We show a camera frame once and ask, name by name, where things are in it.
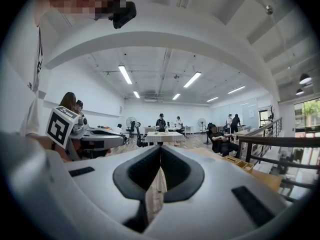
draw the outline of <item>metal railing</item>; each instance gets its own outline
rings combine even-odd
[[[239,150],[236,154],[236,158],[241,159],[243,151],[246,152],[245,161],[250,163],[251,160],[255,160],[254,164],[257,162],[267,162],[275,165],[280,165],[282,167],[293,167],[293,168],[302,168],[302,169],[311,169],[320,171],[320,165],[309,165],[301,164],[290,161],[279,161],[269,158],[264,158],[263,156],[269,150],[269,147],[288,147],[288,148],[320,148],[320,137],[314,138],[287,138],[287,137],[278,137],[280,131],[282,130],[282,119],[278,119],[271,124],[268,124],[262,128],[259,128],[255,131],[248,133],[247,135],[240,135],[239,138]],[[283,178],[281,183],[284,185],[297,186],[306,189],[312,189],[314,184],[297,182],[290,179]],[[289,202],[294,202],[295,199],[289,196],[282,195]]]

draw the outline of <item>window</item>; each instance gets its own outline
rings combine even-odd
[[[259,126],[265,126],[267,124],[269,117],[268,110],[261,110],[259,111]]]
[[[295,128],[320,126],[320,98],[294,105]]]

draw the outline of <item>ceiling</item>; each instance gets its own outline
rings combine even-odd
[[[301,73],[320,75],[320,70],[315,70],[320,62],[317,38],[292,0],[127,1],[181,7],[215,19],[251,45],[279,87],[298,82]],[[266,14],[267,5],[273,8],[271,16]],[[79,20],[56,11],[49,12],[46,18],[58,34]],[[127,98],[134,98],[133,91],[138,91],[140,96],[172,101],[176,93],[181,93],[176,101],[205,104],[214,97],[225,99],[227,92],[243,85],[246,88],[239,93],[260,88],[236,68],[182,50],[123,47],[94,52],[85,58],[94,74],[101,74]],[[126,83],[118,70],[119,64],[125,65],[133,85]],[[183,88],[195,72],[201,72],[201,77],[189,88]]]

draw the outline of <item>person in white shirt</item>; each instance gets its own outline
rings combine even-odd
[[[230,129],[231,129],[231,123],[232,123],[232,114],[228,115],[228,118],[225,121],[226,128],[227,128],[227,133],[230,134]]]
[[[113,129],[113,131],[118,133],[118,134],[123,134],[124,131],[122,130],[122,124],[118,123],[117,127],[115,129]]]
[[[4,118],[7,123],[21,120],[20,134],[34,138],[47,149],[48,139],[39,136],[41,113],[41,102],[39,99],[39,84],[41,82],[41,70],[43,64],[43,48],[41,40],[40,23],[51,8],[57,9],[60,13],[72,14],[94,14],[96,9],[107,7],[113,0],[29,0],[21,9],[20,13],[12,23],[6,39],[2,44],[1,56],[8,61],[8,67],[15,70],[20,77],[19,83],[22,83],[21,95],[16,95],[12,102],[19,104],[20,109],[24,111],[25,118],[16,118],[15,116]]]
[[[182,128],[182,121],[180,119],[180,116],[176,117],[176,121],[175,121],[175,127],[181,129]]]

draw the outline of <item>wooden floor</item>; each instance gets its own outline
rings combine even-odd
[[[204,142],[207,141],[206,134],[195,134],[194,137],[193,135],[187,134],[186,136],[187,138],[185,138],[185,141],[183,142],[183,147],[182,147],[183,149],[190,150],[190,149],[196,149],[196,148],[205,148],[210,151],[212,150],[212,144],[210,140],[209,140],[209,145],[204,144]],[[174,146],[175,143],[164,142],[163,144],[167,146]],[[137,149],[143,149],[143,147],[137,146],[137,136],[135,135],[133,138],[130,138],[130,143],[128,145],[112,148],[111,153],[108,154],[107,156],[116,156],[118,154],[137,150]],[[162,209],[164,194],[167,189],[166,180],[163,172],[161,171],[160,175],[162,175],[162,177],[160,181],[162,182],[162,186],[161,186],[162,192],[158,192],[158,175],[155,177],[153,183],[151,184],[149,190],[146,192],[146,195],[145,195],[146,209],[148,213],[149,222],[151,222]]]

